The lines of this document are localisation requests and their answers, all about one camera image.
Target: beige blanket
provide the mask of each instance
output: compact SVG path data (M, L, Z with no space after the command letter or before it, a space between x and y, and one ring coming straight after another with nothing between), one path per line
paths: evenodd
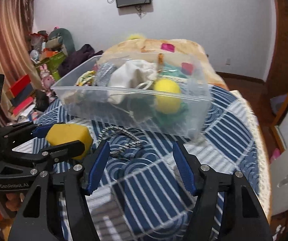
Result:
M154 39L136 39L128 40L113 47L107 49L101 57L99 64L107 62L111 59L112 54L119 54L120 56L127 56L128 52L158 52L158 53L170 53L162 50L162 43L169 43L175 46L175 52L190 54L197 57L203 68L206 82L208 84L214 84L227 89L227 86L223 79L216 74L212 66L210 65L208 58L205 54L203 47L195 42L184 40L184 39L173 39L173 40L154 40Z

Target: pink bunny toy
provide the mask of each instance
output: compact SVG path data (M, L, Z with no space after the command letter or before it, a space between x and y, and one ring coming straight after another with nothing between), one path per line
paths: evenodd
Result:
M50 74L50 71L47 68L47 64L44 64L39 67L40 77L42 78L42 86L46 90L47 96L51 96L50 87L55 83L53 76Z

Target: black and white rope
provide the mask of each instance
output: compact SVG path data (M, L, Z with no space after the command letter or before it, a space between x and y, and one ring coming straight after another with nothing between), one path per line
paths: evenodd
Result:
M123 153L126 149L140 147L142 142L143 142L138 137L136 137L133 133L127 131L126 129L124 129L122 127L114 126L114 125L111 125L111 126L108 126L108 127L104 128L104 129L102 129L102 131L98 135L98 140L97 141L100 142L102 140L106 140L109 137L112 137L117 132L129 137L131 139L131 141L126 143L123 146L120 145L117 150L111 151L110 156L113 157L113 158L120 158L121 157L121 153Z

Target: blue patterned bedsheet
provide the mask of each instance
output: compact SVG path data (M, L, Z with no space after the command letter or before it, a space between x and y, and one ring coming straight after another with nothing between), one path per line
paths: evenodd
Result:
M98 190L86 197L101 240L181 240L196 198L183 186L172 156L172 145L181 141L190 154L218 172L231 174L241 170L255 193L259 194L257 147L249 131L246 112L230 92L209 86L212 105L205 118L201 136L194 142L139 129L131 131L144 141L141 149L127 150L128 159L109 158ZM69 116L55 100L38 121L78 123L88 127L96 148L100 131L109 124ZM124 136L109 140L111 149L129 141ZM34 139L33 153L47 146L45 139ZM75 165L75 160L54 165L57 173ZM64 194L60 198L64 237L71 240ZM210 239L217 238L223 208L218 194L214 226Z

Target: wooden floor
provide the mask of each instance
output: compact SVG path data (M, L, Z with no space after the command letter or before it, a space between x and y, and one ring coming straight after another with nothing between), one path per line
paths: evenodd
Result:
M231 91L238 90L242 94L243 98L250 103L260 124L270 158L275 148L278 147L269 129L270 124L273 122L274 115L271 111L270 99L265 85L258 82L235 78L223 77L223 80ZM270 227L272 235L276 235L276 240L283 237L288 229L288 211L272 216Z

